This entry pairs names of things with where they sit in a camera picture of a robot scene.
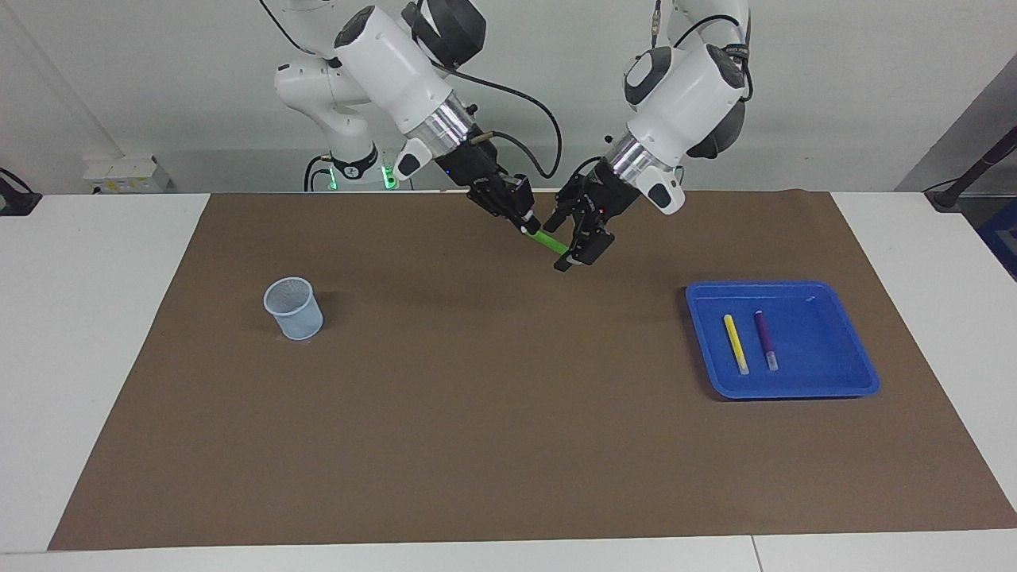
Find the black pole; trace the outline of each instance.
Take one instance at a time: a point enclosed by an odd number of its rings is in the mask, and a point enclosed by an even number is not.
[[[36,192],[18,192],[0,176],[0,196],[7,204],[0,210],[0,217],[26,217],[39,205],[42,194]]]
[[[1017,127],[1010,129],[1010,132],[1004,135],[1000,139],[1000,142],[996,144],[984,157],[979,159],[966,173],[961,175],[957,179],[957,182],[951,185],[950,188],[943,192],[929,191],[926,193],[929,199],[939,211],[953,209],[957,205],[957,199],[960,198],[961,193],[967,190],[974,181],[978,180],[978,177],[985,174],[985,171],[1000,161],[1003,161],[1015,148],[1017,148]]]

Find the yellow marker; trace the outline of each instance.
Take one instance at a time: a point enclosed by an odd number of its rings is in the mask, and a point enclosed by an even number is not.
[[[724,326],[727,328],[727,338],[731,340],[731,349],[734,350],[734,359],[738,361],[738,371],[742,376],[749,375],[749,361],[745,360],[745,351],[741,349],[741,339],[738,338],[738,329],[734,327],[734,319],[731,314],[724,317]]]

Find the translucent cup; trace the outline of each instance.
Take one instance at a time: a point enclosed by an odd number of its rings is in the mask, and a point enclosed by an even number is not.
[[[314,337],[324,324],[324,317],[314,299],[314,288],[303,278],[284,278],[264,293],[264,309],[293,341]]]

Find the blue plastic tray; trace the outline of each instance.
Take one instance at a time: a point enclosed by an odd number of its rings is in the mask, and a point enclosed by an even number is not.
[[[880,390],[844,306],[822,282],[700,282],[685,292],[713,387],[729,399],[862,397]],[[754,316],[763,310],[778,371],[770,371]],[[749,361],[738,371],[724,329],[734,318]]]

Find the white table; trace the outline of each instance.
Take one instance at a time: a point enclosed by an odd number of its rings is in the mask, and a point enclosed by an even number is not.
[[[917,194],[836,201],[1011,504],[1017,284]],[[1017,570],[1017,530],[43,553],[207,195],[49,196],[0,219],[0,570]]]

